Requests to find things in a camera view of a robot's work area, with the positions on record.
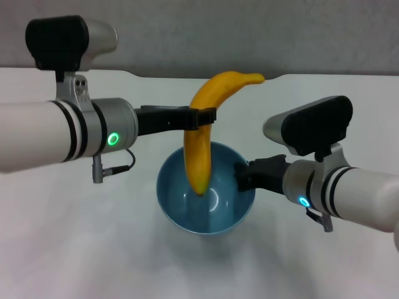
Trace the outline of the yellow banana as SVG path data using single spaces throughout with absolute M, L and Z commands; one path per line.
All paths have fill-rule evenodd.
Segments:
M 190 107 L 200 110 L 218 109 L 243 87 L 265 81 L 264 76 L 259 73 L 222 72 L 209 79 L 197 91 Z M 190 186 L 196 195 L 203 196 L 211 178 L 211 125 L 201 126 L 196 131 L 185 131 L 183 151 Z

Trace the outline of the blue plastic bowl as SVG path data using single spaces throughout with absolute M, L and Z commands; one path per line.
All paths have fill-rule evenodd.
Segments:
M 217 235 L 236 227 L 256 196 L 254 189 L 238 189 L 234 166 L 247 166 L 244 157 L 217 142 L 211 144 L 211 157 L 211 179 L 203 196 L 197 196 L 188 182 L 182 148 L 166 159 L 157 177 L 156 195 L 162 211 L 172 223 L 194 234 Z

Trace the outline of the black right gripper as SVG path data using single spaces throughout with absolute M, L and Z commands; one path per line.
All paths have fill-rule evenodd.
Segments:
M 234 164 L 234 177 L 238 191 L 265 189 L 283 194 L 283 177 L 289 167 L 286 155 L 279 154 L 269 158 L 259 158 L 249 162 Z

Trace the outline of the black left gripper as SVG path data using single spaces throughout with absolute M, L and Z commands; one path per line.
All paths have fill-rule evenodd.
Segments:
M 135 109 L 138 135 L 173 130 L 198 130 L 216 121 L 217 109 L 147 105 Z

